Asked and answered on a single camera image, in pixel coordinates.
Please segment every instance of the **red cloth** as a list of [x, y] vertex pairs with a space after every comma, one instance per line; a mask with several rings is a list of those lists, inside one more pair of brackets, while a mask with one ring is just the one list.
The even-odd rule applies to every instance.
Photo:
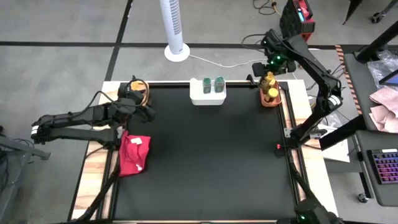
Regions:
[[120, 177], [139, 174], [145, 167], [150, 137], [129, 135], [124, 131], [119, 149]]

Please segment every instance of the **purple backlit keyboard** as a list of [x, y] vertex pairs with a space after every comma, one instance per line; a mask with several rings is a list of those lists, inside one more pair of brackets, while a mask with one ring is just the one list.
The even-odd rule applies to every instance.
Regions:
[[398, 184], [397, 149], [368, 150], [379, 184]]

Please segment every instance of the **paper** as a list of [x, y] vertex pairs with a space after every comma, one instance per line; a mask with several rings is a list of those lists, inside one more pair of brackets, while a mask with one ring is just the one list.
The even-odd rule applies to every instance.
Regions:
[[[337, 129], [323, 124], [319, 124], [318, 128], [327, 130], [327, 133], [324, 134], [322, 137], [326, 136], [329, 133], [332, 133], [334, 130]], [[323, 158], [326, 159], [333, 159], [341, 162], [349, 162], [347, 139], [335, 144], [334, 146], [328, 149], [325, 149], [324, 151], [322, 151], [322, 154]]]

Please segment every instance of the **white container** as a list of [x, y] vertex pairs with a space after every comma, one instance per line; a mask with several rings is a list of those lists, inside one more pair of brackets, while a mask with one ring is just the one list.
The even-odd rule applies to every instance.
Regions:
[[203, 93], [203, 80], [191, 78], [189, 81], [189, 96], [195, 106], [222, 105], [226, 98], [226, 86], [224, 82], [224, 91], [216, 93], [214, 89], [214, 80], [211, 81], [210, 93]]

